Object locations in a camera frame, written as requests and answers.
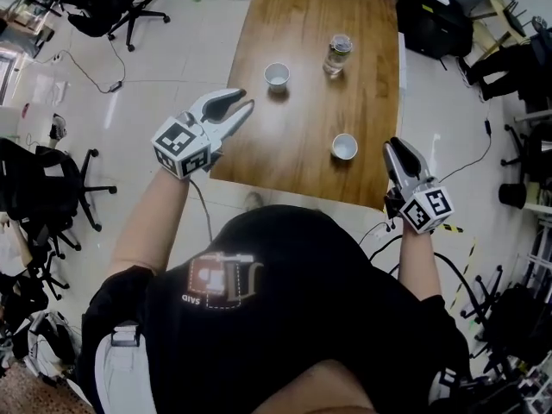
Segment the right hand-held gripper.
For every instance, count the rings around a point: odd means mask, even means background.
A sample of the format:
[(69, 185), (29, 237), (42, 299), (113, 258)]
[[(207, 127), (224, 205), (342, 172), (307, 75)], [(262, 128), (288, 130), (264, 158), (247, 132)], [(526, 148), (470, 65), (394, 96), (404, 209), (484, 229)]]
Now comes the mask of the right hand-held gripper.
[[(417, 234), (430, 232), (454, 212), (447, 189), (433, 177), (425, 158), (408, 142), (398, 137), (383, 146), (387, 174), (394, 187), (385, 196), (389, 218), (403, 218)], [(400, 190), (404, 184), (418, 184), (413, 190)]]

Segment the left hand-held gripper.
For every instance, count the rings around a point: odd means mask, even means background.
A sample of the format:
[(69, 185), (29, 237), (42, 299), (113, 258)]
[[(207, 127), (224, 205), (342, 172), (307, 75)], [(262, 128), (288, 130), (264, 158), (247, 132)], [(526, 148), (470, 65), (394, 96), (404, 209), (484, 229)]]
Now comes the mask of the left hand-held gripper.
[(249, 100), (223, 119), (230, 106), (246, 94), (245, 90), (236, 88), (213, 91), (199, 98), (188, 110), (170, 116), (151, 140), (159, 164), (179, 180), (190, 178), (198, 170), (208, 172), (223, 141), (254, 111), (254, 100)]

